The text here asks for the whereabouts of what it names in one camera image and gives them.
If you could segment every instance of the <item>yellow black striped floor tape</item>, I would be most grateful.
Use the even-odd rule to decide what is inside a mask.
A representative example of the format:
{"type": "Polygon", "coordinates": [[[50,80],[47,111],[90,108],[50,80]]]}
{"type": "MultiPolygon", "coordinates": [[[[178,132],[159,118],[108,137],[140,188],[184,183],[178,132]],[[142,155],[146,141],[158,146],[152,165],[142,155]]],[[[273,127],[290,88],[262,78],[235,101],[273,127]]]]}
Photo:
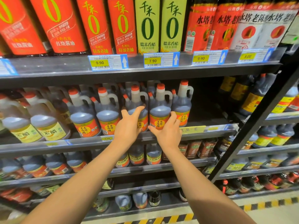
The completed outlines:
{"type": "MultiPolygon", "coordinates": [[[[240,208],[244,211],[254,211],[254,210],[262,210],[265,208],[273,208],[285,205],[291,205],[299,202],[299,197],[292,197],[287,199],[281,200],[271,200],[267,202],[260,202],[256,204],[248,204],[240,206],[240,208]]],[[[175,222],[182,222],[182,221],[190,221],[194,220],[196,217],[193,213],[183,214],[183,215],[172,215],[167,217],[158,217],[153,219],[142,219],[138,221],[131,221],[131,222],[121,222],[118,224],[161,224],[161,223],[175,223],[175,222]]]]}

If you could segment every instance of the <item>hand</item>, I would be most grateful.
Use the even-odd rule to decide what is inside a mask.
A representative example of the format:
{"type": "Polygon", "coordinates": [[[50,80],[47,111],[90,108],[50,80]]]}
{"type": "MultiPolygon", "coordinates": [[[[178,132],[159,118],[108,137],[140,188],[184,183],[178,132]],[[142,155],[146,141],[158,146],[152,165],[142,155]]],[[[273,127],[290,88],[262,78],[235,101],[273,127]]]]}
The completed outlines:
{"type": "Polygon", "coordinates": [[[149,126],[149,130],[157,137],[158,143],[163,152],[168,156],[171,151],[178,149],[181,141],[182,130],[179,128],[180,121],[176,118],[176,113],[171,112],[171,116],[162,130],[157,130],[153,126],[149,126]]]}
{"type": "Polygon", "coordinates": [[[126,109],[121,110],[123,119],[116,125],[113,141],[120,143],[126,149],[124,152],[136,141],[138,134],[142,131],[141,128],[137,128],[137,122],[144,108],[144,106],[137,107],[131,115],[126,109]]]}

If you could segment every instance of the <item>floor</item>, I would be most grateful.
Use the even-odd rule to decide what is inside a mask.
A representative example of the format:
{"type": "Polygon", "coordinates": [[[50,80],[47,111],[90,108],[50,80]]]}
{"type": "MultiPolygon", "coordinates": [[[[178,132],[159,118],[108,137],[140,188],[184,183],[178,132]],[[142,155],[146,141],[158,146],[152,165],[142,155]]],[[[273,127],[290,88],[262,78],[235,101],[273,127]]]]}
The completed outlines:
{"type": "MultiPolygon", "coordinates": [[[[244,211],[249,214],[249,216],[257,223],[257,224],[264,224],[264,223],[271,223],[271,224],[295,224],[298,223],[299,220],[299,203],[292,203],[291,198],[299,197],[299,191],[293,192],[285,192],[285,193],[278,193],[272,194],[268,196],[259,196],[259,197],[251,197],[245,199],[238,199],[234,200],[234,202],[239,206],[244,206],[244,211]],[[281,205],[278,200],[285,199],[285,205],[281,205]],[[265,208],[265,203],[272,201],[271,208],[265,208]],[[256,207],[258,209],[253,210],[251,204],[258,204],[256,207]]],[[[168,223],[175,223],[178,219],[179,215],[187,214],[184,220],[190,221],[183,221],[177,223],[184,223],[184,224],[197,224],[197,220],[192,220],[192,210],[190,207],[180,207],[175,209],[168,209],[162,211],[155,211],[155,212],[148,212],[148,213],[141,213],[137,215],[127,215],[127,216],[120,216],[115,218],[108,218],[108,219],[100,219],[100,220],[93,220],[82,222],[82,224],[115,224],[115,223],[124,223],[124,224],[132,224],[132,222],[140,220],[140,222],[134,222],[139,224],[149,224],[149,219],[155,219],[152,224],[160,224],[163,218],[159,217],[167,217],[171,216],[171,219],[168,223]]]]}

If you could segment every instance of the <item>yellow-green bottle label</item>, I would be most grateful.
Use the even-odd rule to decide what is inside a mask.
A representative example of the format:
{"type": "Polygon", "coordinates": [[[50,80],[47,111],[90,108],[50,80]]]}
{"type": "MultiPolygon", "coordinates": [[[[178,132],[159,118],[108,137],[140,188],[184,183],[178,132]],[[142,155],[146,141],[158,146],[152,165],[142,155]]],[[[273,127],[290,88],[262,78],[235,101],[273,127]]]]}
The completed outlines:
{"type": "Polygon", "coordinates": [[[161,52],[181,51],[187,0],[162,0],[161,52]]]}
{"type": "Polygon", "coordinates": [[[159,52],[160,0],[135,0],[139,53],[159,52]]]}

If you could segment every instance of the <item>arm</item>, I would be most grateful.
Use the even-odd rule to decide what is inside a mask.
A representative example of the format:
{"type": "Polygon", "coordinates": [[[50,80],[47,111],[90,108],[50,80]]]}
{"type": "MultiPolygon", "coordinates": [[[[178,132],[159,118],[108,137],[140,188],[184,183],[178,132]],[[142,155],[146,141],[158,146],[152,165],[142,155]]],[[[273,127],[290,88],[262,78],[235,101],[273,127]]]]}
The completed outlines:
{"type": "Polygon", "coordinates": [[[173,165],[189,205],[200,224],[255,223],[241,208],[224,195],[181,153],[178,144],[182,131],[175,112],[162,130],[149,126],[163,152],[173,165]]]}
{"type": "Polygon", "coordinates": [[[141,128],[137,121],[143,106],[132,115],[122,110],[111,144],[80,172],[39,204],[22,224],[81,223],[116,162],[134,143],[141,128]]]}

